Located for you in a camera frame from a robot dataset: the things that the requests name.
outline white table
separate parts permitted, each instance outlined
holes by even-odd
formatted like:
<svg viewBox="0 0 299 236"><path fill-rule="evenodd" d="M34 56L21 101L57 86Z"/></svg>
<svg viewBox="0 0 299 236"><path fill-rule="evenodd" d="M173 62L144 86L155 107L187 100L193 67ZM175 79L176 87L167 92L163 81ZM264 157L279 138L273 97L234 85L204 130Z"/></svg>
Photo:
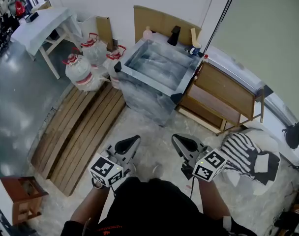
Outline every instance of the white table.
<svg viewBox="0 0 299 236"><path fill-rule="evenodd" d="M74 27L77 27L76 20L70 9L65 7L49 8L37 12L39 16L33 22L22 24L14 31L11 36L11 41L19 42L24 45L33 60L33 56L35 56L39 50L55 77L59 79L60 76L51 63L48 55L62 42L62 40L68 38L75 44L80 52L82 51L80 44L76 41L74 35L66 25L66 20L68 20L68 22L73 23ZM60 25L64 30L64 34L62 34L56 41L47 40L47 37L51 32ZM44 42L52 44L46 51L42 46Z"/></svg>

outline black and white striped fabric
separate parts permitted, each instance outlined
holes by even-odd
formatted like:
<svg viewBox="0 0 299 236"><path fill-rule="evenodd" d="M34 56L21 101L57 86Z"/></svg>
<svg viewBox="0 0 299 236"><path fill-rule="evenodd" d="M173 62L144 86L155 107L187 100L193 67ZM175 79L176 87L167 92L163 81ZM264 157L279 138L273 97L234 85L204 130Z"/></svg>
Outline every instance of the black and white striped fabric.
<svg viewBox="0 0 299 236"><path fill-rule="evenodd" d="M231 133L224 141L221 151L227 156L227 163L223 172L234 171L241 176L255 178L253 169L256 158L261 150L242 133Z"/></svg>

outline leg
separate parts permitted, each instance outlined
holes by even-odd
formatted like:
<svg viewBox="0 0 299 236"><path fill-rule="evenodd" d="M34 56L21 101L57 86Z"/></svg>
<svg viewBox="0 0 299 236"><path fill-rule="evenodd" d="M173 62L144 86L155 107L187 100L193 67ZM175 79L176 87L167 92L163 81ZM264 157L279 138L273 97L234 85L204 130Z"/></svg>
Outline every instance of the leg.
<svg viewBox="0 0 299 236"><path fill-rule="evenodd" d="M35 56L31 55L29 52L27 52L27 53L28 53L28 55L30 56L31 60L32 60L32 61L35 61L35 59L36 59Z"/></svg>
<svg viewBox="0 0 299 236"><path fill-rule="evenodd" d="M82 52L81 45L76 41L76 39L74 38L73 34L70 32L69 28L66 26L65 23L62 23L62 27L63 27L65 33L69 36L69 38L72 40L72 42L74 43L74 45L77 47L77 49L79 49L80 52Z"/></svg>
<svg viewBox="0 0 299 236"><path fill-rule="evenodd" d="M53 74L55 75L55 77L57 78L57 80L60 78L60 75L58 74L57 70L55 69L55 67L53 66L53 64L51 63L48 55L46 54L45 49L43 49L43 47L41 46L39 48L41 54L43 55L43 58L45 59L45 61L47 62L48 66L50 67L51 71L53 72Z"/></svg>

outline floor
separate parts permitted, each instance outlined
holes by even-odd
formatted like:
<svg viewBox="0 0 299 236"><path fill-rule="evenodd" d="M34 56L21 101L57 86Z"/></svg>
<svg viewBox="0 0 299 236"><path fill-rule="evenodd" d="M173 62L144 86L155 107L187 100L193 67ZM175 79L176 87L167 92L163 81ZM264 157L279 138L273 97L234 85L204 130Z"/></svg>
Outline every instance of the floor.
<svg viewBox="0 0 299 236"><path fill-rule="evenodd" d="M224 138L224 134L217 137L179 113L175 113L167 125L162 128L139 113L125 108L99 150L113 141L139 134L142 140L134 158L134 163L137 166L140 179L143 181L148 180L154 165L159 162L164 169L162 179L171 181L186 195L190 195L191 181L188 181L180 171L182 159L171 143L171 136L174 133L195 135L204 144L213 148L219 147ZM75 192L68 198L49 180L44 180L34 172L32 166L29 167L27 174L35 175L37 181L49 193L49 196L45 197L42 204L42 216L31 220L29 222L30 226L36 229L41 236L59 236L64 222L70 218L72 212L91 190L88 171L85 171ZM299 173L292 168L288 168L288 163L285 160L281 160L276 182L261 196L254 196L245 190L234 188L225 181L223 174L215 179L215 183L233 218L259 236L267 235L266 233L272 228L271 224L274 217L283 208L288 208L292 202L294 196L288 196L292 192L291 182L297 187ZM120 182L116 183L114 188L116 189L119 184ZM196 182L192 200L202 211L197 186ZM113 198L113 193L110 192L101 219L106 216Z"/></svg>
<svg viewBox="0 0 299 236"><path fill-rule="evenodd" d="M73 44L63 41L50 54L61 75L58 81L39 52L32 61L18 43L10 43L0 57L1 175L20 174L24 169L39 128L70 83L61 57L67 57L72 47Z"/></svg>

